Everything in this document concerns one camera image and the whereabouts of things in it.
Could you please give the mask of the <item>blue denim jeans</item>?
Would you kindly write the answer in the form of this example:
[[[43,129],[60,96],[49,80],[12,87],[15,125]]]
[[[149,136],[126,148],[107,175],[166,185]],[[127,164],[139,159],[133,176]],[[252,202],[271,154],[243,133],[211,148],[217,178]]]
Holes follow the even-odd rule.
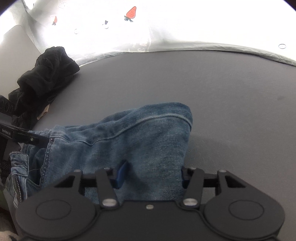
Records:
[[[190,108],[170,102],[121,111],[87,126],[40,131],[49,138],[48,145],[24,145],[10,153],[5,188],[18,206],[74,170],[93,174],[116,169],[126,160],[130,169],[116,191],[120,202],[179,200],[184,194],[181,169],[192,124]]]

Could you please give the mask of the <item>tan paper tag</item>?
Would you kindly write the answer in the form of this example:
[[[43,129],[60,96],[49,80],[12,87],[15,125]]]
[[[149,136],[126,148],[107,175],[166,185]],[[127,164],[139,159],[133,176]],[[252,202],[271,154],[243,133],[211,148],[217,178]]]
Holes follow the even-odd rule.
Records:
[[[45,106],[45,108],[41,111],[41,113],[37,116],[37,120],[39,121],[43,116],[45,116],[49,111],[50,104]]]

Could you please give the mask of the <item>black crumpled garment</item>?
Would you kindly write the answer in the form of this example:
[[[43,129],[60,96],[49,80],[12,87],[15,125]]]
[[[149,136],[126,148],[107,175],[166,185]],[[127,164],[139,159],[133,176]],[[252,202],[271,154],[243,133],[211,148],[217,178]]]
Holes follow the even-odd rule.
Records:
[[[8,95],[15,106],[12,125],[31,130],[38,122],[37,116],[71,83],[79,70],[79,65],[66,54],[65,48],[46,49],[37,58],[34,68],[17,80],[19,88]]]

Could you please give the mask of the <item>white board panel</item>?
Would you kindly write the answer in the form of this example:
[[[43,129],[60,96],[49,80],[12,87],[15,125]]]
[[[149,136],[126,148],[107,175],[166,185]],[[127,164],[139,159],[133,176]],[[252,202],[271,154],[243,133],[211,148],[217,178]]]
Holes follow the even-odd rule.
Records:
[[[4,97],[19,88],[17,80],[31,70],[41,55],[22,26],[16,25],[1,37],[0,92]]]

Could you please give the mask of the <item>white printed backdrop sheet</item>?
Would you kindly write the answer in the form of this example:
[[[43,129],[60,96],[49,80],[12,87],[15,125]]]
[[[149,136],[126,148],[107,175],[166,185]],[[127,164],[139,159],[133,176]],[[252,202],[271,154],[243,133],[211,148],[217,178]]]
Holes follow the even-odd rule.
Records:
[[[40,50],[79,61],[110,52],[218,50],[295,64],[285,1],[23,1]]]

